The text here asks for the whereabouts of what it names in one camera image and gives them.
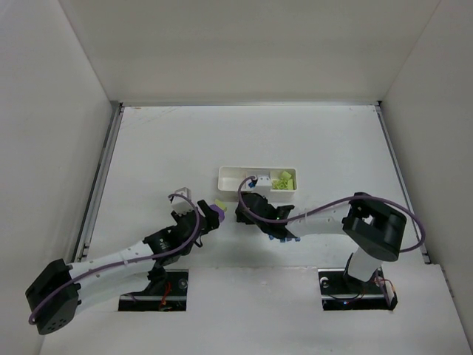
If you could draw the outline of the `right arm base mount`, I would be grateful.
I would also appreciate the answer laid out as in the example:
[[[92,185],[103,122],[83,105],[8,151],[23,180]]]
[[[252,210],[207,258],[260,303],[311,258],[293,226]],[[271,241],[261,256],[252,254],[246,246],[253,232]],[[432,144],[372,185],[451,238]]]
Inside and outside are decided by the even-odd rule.
[[[367,282],[348,277],[342,268],[318,270],[324,311],[393,311],[398,295],[391,280],[379,268]]]

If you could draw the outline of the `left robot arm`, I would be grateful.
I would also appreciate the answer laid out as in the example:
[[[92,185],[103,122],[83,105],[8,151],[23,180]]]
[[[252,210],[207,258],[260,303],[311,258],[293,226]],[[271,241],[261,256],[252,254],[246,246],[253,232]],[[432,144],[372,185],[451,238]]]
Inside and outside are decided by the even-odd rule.
[[[202,247],[200,238],[220,227],[225,209],[204,200],[188,203],[185,214],[172,212],[175,224],[122,251],[94,260],[48,263],[25,291],[28,323],[40,335],[58,331],[97,303],[141,292],[166,277],[165,267]]]

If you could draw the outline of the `purple rounded lego brick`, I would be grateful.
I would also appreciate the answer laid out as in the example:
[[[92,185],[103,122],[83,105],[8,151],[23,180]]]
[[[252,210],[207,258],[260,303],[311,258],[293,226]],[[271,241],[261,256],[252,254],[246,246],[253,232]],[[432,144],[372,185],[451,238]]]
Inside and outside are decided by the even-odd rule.
[[[210,209],[218,214],[218,221],[221,223],[225,219],[225,213],[227,208],[225,206],[220,207],[217,204],[210,205]]]

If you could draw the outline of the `green lego brick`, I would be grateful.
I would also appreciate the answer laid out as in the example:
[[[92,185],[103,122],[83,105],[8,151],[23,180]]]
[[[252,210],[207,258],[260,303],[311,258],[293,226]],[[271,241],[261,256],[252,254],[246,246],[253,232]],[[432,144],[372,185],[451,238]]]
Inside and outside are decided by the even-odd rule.
[[[296,185],[292,174],[288,171],[281,171],[278,178],[273,180],[272,188],[275,190],[294,191]]]

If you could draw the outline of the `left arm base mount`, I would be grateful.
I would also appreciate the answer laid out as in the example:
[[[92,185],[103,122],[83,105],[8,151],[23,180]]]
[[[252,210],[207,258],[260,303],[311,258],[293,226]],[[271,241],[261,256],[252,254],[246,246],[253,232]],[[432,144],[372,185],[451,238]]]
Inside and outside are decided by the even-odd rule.
[[[167,270],[164,280],[150,282],[143,291],[123,294],[120,312],[181,312],[187,309],[188,270]]]

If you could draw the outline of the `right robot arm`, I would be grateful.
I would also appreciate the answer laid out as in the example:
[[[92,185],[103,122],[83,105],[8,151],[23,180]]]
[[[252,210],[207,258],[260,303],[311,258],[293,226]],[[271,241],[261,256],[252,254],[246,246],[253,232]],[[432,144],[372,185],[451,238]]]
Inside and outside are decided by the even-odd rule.
[[[401,252],[406,216],[359,192],[353,199],[309,213],[293,205],[273,206],[266,197],[248,192],[239,197],[236,221],[256,225],[280,241],[311,235],[347,235],[358,246],[347,261],[345,274],[367,282],[384,262],[395,262]]]

